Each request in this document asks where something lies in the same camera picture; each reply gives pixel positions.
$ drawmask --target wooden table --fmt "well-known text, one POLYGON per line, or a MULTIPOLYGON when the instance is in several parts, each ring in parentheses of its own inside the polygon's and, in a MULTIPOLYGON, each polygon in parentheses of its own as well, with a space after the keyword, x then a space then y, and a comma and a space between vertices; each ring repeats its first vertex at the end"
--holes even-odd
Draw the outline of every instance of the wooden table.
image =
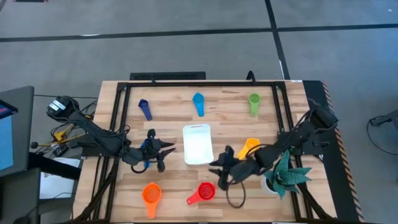
MULTIPOLYGON (((116 81, 104 81, 99 93, 94 121, 104 129, 109 128, 116 85, 116 81)), ((296 123, 308 110, 306 93, 302 82, 286 82, 286 86, 296 123)), ((259 138, 261 143, 272 144, 279 129, 270 87, 140 87, 131 91, 126 124, 131 127, 127 136, 132 140, 132 146, 139 147, 147 131, 154 128, 157 138, 174 142, 177 149, 166 157, 163 173, 158 173, 156 166, 151 166, 143 174, 134 174, 129 165, 120 162, 111 222, 270 222, 295 219, 290 194, 281 200, 278 195, 267 193, 261 189, 261 177, 258 176, 250 176, 244 181, 247 199, 240 209, 230 207, 225 192, 218 187, 213 200, 191 206, 186 203, 200 182, 210 180, 216 184, 218 177, 207 171, 208 166, 188 166, 184 162, 182 128, 188 124, 209 124, 215 158, 226 145, 230 145, 237 154, 246 138, 259 138), (205 96, 205 116, 202 118, 198 117, 192 103, 192 96, 197 91, 205 96), (256 117, 250 116, 248 103, 248 96, 254 92, 260 94, 262 100, 256 117), (146 121, 138 108, 141 98, 149 101, 152 121, 146 121), (141 197, 144 186, 149 182, 155 182, 163 191, 154 220, 147 218, 141 197)), ((119 127, 123 98, 119 104, 116 127, 119 127)), ((280 93, 279 101, 284 111, 280 93)), ((91 200, 97 159, 89 157, 84 161, 73 206, 75 215, 81 213, 91 200)), ((312 179, 307 182, 309 191, 324 210, 335 217, 324 165, 314 156, 302 156, 302 160, 304 167, 312 167, 308 173, 312 179)), ((231 186, 229 194, 232 202, 241 202, 243 193, 240 185, 231 186)), ((105 193, 100 218, 104 217, 107 196, 105 193)), ((301 214, 305 217, 303 198, 299 195, 298 199, 301 214)))

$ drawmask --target gray floor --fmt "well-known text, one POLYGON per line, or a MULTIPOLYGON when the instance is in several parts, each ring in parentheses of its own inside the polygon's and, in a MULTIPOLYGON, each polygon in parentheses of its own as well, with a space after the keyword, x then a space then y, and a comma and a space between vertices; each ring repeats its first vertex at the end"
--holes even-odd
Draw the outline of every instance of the gray floor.
MULTIPOLYGON (((272 6, 278 27, 398 23, 396 0, 272 0, 272 6)), ((264 1, 8 1, 0 12, 0 37, 242 27, 270 27, 264 1)), ((291 79, 329 86, 365 220, 396 223, 398 157, 370 144, 366 122, 397 109, 398 29, 284 32, 280 39, 291 79)), ((128 79, 130 72, 206 71, 208 79, 237 79, 248 70, 260 79, 282 78, 271 33, 0 43, 0 91, 33 85, 37 94, 97 96, 102 80, 128 79)), ((35 98, 32 140, 48 141, 56 125, 45 115, 50 100, 35 98)), ((398 152, 391 126, 371 134, 398 152)), ((67 219, 67 211, 42 222, 67 219)))

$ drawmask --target dark blue cup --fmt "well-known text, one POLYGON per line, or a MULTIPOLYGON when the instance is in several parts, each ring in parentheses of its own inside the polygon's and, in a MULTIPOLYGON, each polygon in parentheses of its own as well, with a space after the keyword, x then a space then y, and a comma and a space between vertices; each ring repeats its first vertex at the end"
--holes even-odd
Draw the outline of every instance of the dark blue cup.
POLYGON ((152 115, 150 113, 148 101, 141 99, 138 103, 138 106, 141 108, 142 112, 145 115, 145 118, 150 121, 152 119, 152 115))

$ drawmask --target black cable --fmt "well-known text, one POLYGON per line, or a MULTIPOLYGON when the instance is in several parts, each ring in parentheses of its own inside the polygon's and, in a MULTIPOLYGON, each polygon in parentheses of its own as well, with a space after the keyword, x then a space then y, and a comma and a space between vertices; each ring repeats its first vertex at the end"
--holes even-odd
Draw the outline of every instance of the black cable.
POLYGON ((145 166, 145 165, 144 165, 144 169, 143 169, 143 170, 137 171, 137 170, 134 169, 133 166, 131 166, 131 171, 132 171, 133 173, 135 173, 135 174, 141 174, 141 173, 145 172, 147 169, 148 169, 148 166, 145 166))
POLYGON ((312 110, 309 110, 307 112, 305 112, 303 114, 303 116, 298 120, 298 122, 296 123, 296 125, 293 127, 293 130, 290 131, 289 136, 287 137, 287 139, 284 141, 283 144, 281 144, 281 146, 283 146, 284 144, 286 144, 293 136, 293 133, 297 130, 297 128, 299 127, 300 123, 303 121, 303 119, 308 119, 309 117, 311 117, 312 114, 312 110))
MULTIPOLYGON (((57 96, 55 95, 43 95, 43 94, 35 94, 34 96, 42 96, 42 97, 54 97, 56 98, 57 96)), ((76 99, 98 99, 98 97, 91 97, 91 96, 69 96, 70 98, 76 98, 76 99)))
MULTIPOLYGON (((61 123, 76 123, 76 124, 81 124, 81 123, 84 123, 83 121, 74 121, 74 120, 70 120, 70 119, 68 119, 68 118, 57 118, 57 117, 55 117, 54 115, 52 115, 52 114, 48 114, 51 118, 53 118, 54 120, 56 120, 56 121, 58 121, 58 122, 61 122, 61 123)), ((120 128, 116 131, 116 134, 111 134, 111 135, 109 135, 109 134, 102 134, 102 133, 99 133, 98 131, 96 131, 95 129, 91 129, 93 132, 95 132, 96 134, 98 134, 99 136, 102 136, 102 137, 104 137, 104 138, 111 138, 111 137, 116 137, 116 136, 119 136, 119 135, 122 135, 122 134, 124 134, 124 132, 126 132, 126 130, 125 131, 123 131, 123 132, 121 132, 121 133, 119 133, 120 132, 120 128)))
POLYGON ((381 151, 383 151, 383 152, 385 152, 385 153, 387 153, 387 154, 393 155, 393 156, 398 156, 398 153, 389 152, 389 151, 386 151, 386 150, 382 149, 381 147, 379 147, 379 146, 373 141, 371 135, 369 134, 369 124, 371 124, 371 120, 376 119, 376 118, 380 118, 380 117, 381 117, 381 116, 376 116, 376 117, 374 117, 374 118, 372 118, 372 119, 370 119, 370 120, 368 121, 368 123, 367 123, 367 125, 366 125, 366 132, 367 132, 367 134, 368 134, 368 138, 369 138, 369 140, 371 141, 371 143, 372 143, 376 148, 378 148, 379 150, 381 150, 381 151))
POLYGON ((117 170, 118 170, 118 167, 115 166, 115 164, 113 164, 111 171, 108 173, 108 176, 105 178, 105 182, 98 187, 98 190, 95 193, 94 199, 87 205, 87 207, 83 210, 83 212, 78 217, 76 217, 77 220, 86 220, 90 216, 94 207, 99 202, 99 200, 102 198, 108 185, 113 181, 114 178, 116 178, 117 170))
POLYGON ((55 149, 51 152, 49 159, 51 159, 51 157, 54 155, 55 149))
POLYGON ((317 103, 314 99, 307 97, 309 101, 311 101, 315 106, 321 106, 321 104, 317 103))
POLYGON ((95 101, 91 102, 89 105, 87 105, 83 109, 81 109, 80 112, 83 112, 85 110, 85 112, 84 112, 85 115, 91 115, 91 114, 87 114, 88 113, 88 109, 90 108, 90 106, 96 105, 97 102, 98 102, 98 100, 95 100, 95 101))
POLYGON ((249 156, 251 156, 254 152, 252 152, 252 153, 250 153, 250 152, 255 150, 256 148, 258 148, 260 146, 271 146, 271 145, 270 144, 258 144, 257 146, 253 146, 251 149, 248 150, 248 152, 246 153, 245 157, 248 158, 249 156))
POLYGON ((35 154, 39 154, 39 153, 43 153, 43 154, 46 154, 47 152, 49 152, 49 148, 50 148, 51 146, 42 146, 42 147, 40 147, 40 149, 38 149, 38 150, 36 150, 34 153, 35 154))
POLYGON ((28 215, 30 215, 30 214, 31 214, 36 208, 38 208, 39 206, 44 205, 45 203, 50 202, 50 201, 56 199, 58 196, 63 195, 63 194, 74 195, 75 193, 68 193, 68 192, 60 193, 60 194, 58 194, 57 196, 55 196, 55 197, 53 197, 53 198, 50 198, 48 201, 45 201, 45 202, 43 202, 43 203, 41 203, 41 204, 38 204, 37 206, 35 206, 34 208, 32 208, 32 210, 31 210, 30 212, 28 212, 28 213, 27 213, 26 215, 24 215, 24 216, 27 217, 28 215))
POLYGON ((226 191, 225 191, 225 193, 226 193, 226 200, 228 201, 229 205, 232 206, 233 208, 241 208, 241 207, 244 205, 245 201, 246 201, 246 189, 244 188, 244 185, 243 185, 242 182, 235 182, 235 183, 234 183, 233 181, 234 181, 234 180, 229 181, 229 182, 228 182, 228 185, 226 186, 226 191), (232 204, 232 202, 230 201, 229 195, 228 195, 228 190, 229 190, 229 186, 234 185, 234 184, 238 184, 238 183, 240 183, 240 184, 242 185, 242 189, 243 189, 243 200, 242 200, 242 203, 241 203, 240 205, 236 206, 236 205, 232 204))

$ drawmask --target green measuring cup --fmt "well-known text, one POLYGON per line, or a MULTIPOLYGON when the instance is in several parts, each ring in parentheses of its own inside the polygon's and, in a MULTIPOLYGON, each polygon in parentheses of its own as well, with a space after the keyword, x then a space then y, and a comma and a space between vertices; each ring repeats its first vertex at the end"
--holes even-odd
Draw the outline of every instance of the green measuring cup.
POLYGON ((257 116, 258 111, 259 111, 259 105, 260 105, 261 97, 257 93, 253 93, 249 96, 249 102, 250 102, 250 113, 253 116, 257 116))

